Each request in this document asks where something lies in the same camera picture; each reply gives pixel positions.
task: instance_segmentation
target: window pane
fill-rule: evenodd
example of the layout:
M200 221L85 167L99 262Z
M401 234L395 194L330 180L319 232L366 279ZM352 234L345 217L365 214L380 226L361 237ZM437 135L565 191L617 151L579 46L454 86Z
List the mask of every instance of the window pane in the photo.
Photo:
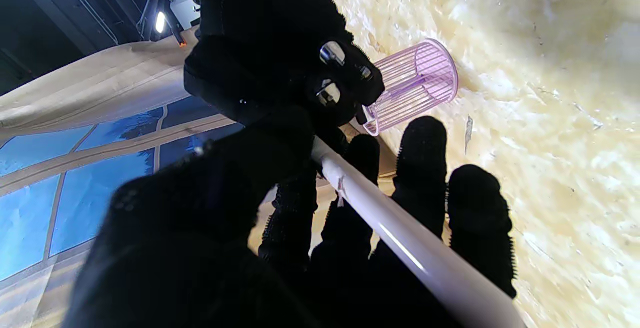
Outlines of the window pane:
M0 197L0 280L42 260L59 178Z
M55 217L50 255L96 236L112 193L123 183L153 171L153 148L68 171Z
M183 98L167 105L167 116L162 121L162 128L180 125L218 114L213 106L194 96Z
M235 134L242 130L243 127L244 126L240 123L233 123L229 126L216 128L214 130L202 132L201 134L165 143L160 146L160 168L169 166L169 164L183 158L188 153L193 152L195 147L201 147L204 142L210 139L215 141L227 137L228 135Z
M0 150L0 176L66 155L90 129L87 126L12 138Z
M118 121L99 124L87 137L78 151L88 150L104 144L125 141L141 135L155 132L158 119L162 117L162 108L143 112L135 116L119 119Z

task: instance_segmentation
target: purple plastic cup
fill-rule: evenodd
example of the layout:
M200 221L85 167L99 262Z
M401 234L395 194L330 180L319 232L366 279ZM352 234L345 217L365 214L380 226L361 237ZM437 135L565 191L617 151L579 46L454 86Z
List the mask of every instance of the purple plastic cup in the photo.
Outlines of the purple plastic cup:
M386 90L368 107L365 130L370 135L451 101L458 91L456 65L442 44L426 39L375 63Z

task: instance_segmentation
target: black ceiling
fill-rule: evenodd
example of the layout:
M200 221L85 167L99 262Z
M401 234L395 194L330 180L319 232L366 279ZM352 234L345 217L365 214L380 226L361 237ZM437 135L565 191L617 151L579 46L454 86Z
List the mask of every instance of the black ceiling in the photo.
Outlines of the black ceiling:
M155 14L168 2L0 0L0 94L116 44L159 39Z

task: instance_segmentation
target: white rod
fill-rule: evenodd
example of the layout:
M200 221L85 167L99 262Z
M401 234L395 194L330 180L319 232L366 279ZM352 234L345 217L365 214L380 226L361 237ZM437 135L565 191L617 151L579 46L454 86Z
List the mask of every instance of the white rod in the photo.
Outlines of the white rod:
M313 160L384 243L458 322L469 328L523 328L511 299L435 235L384 195L322 140Z

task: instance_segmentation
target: light fixture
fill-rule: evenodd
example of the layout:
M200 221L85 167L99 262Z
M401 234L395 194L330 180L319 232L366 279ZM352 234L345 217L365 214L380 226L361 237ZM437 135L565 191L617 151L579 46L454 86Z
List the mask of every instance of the light fixture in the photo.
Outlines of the light fixture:
M163 30L165 30L165 20L164 12L158 12L158 16L155 18L155 30L157 30L157 32L162 33Z

